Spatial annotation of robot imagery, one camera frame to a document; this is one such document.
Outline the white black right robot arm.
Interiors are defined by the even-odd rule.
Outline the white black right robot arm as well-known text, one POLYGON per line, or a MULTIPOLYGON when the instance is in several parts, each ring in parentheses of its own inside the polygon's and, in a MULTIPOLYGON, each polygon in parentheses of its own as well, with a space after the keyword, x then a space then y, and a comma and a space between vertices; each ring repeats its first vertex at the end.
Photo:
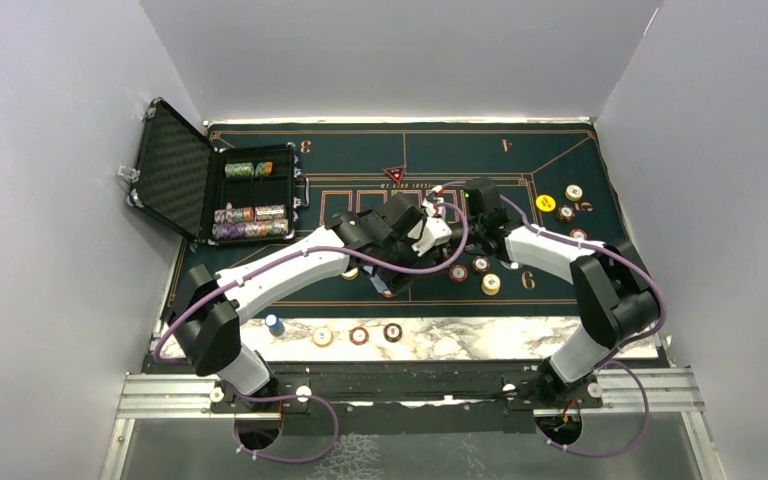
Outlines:
POLYGON ((486 253, 536 267, 573 288, 580 326, 538 367, 535 390, 545 404, 564 405, 596 368, 663 325, 663 293, 630 242, 577 240, 511 219, 504 207, 470 207, 468 222, 470 240, 486 253))

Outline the red poker chip stack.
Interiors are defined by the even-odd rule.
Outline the red poker chip stack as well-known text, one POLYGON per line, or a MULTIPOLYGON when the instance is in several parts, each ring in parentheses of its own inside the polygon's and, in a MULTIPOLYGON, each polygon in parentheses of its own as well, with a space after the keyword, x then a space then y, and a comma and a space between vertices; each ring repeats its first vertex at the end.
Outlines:
POLYGON ((368 330, 362 326, 355 327, 349 332, 349 340, 352 344, 360 346, 369 341, 370 334, 368 330))

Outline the blue playing card deck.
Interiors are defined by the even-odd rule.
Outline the blue playing card deck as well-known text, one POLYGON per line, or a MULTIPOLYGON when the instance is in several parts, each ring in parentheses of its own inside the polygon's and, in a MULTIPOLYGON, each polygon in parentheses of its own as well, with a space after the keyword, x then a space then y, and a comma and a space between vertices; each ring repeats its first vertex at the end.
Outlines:
POLYGON ((392 291, 388 284, 379 276, 373 266, 364 266, 361 268, 369 281, 372 283, 375 290, 385 298, 391 298, 393 296, 392 291))

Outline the brown poker chip stack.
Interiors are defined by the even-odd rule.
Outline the brown poker chip stack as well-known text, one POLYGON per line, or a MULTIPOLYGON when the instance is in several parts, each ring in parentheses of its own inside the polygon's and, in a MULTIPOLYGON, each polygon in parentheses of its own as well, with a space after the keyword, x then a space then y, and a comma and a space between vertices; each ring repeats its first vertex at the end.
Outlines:
POLYGON ((388 323, 383 328, 383 335, 386 341, 395 343, 402 338, 403 329, 397 323, 388 323))

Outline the red triangular dealer button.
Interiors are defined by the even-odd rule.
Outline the red triangular dealer button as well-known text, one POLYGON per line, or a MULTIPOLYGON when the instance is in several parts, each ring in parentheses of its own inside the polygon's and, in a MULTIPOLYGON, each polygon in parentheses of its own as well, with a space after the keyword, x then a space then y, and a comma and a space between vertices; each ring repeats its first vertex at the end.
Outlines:
POLYGON ((400 185, 406 173, 406 166, 394 166, 383 169, 383 173, 391 180, 394 185, 400 185))

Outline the yellow round button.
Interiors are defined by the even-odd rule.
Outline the yellow round button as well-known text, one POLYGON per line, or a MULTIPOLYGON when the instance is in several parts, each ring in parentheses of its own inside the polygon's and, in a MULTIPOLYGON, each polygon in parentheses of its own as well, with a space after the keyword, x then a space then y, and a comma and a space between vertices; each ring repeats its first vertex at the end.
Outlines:
POLYGON ((541 194, 535 199, 535 206, 540 212, 551 213, 557 208, 557 202, 552 196, 541 194))

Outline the yellow poker chip stack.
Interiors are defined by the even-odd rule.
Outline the yellow poker chip stack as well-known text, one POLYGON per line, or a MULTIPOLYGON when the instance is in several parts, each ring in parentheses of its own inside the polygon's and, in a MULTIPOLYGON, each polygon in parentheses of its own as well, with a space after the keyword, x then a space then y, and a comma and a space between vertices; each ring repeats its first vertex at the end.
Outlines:
POLYGON ((317 347, 324 348, 334 341, 334 334, 327 327, 317 327, 312 333, 312 341, 317 347))

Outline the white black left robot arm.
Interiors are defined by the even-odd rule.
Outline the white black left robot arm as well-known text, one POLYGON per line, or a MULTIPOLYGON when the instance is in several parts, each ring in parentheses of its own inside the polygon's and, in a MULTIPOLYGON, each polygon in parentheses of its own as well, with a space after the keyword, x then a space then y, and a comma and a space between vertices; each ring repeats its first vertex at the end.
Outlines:
POLYGON ((184 298, 155 349, 174 339, 200 377, 216 375, 236 387, 245 407, 273 401, 267 363, 243 344, 242 323, 310 285, 343 274, 366 276, 380 295, 395 295, 419 275, 443 269, 452 230, 441 199, 396 194, 377 208, 346 212, 298 242, 238 267, 210 274, 191 269, 184 298))

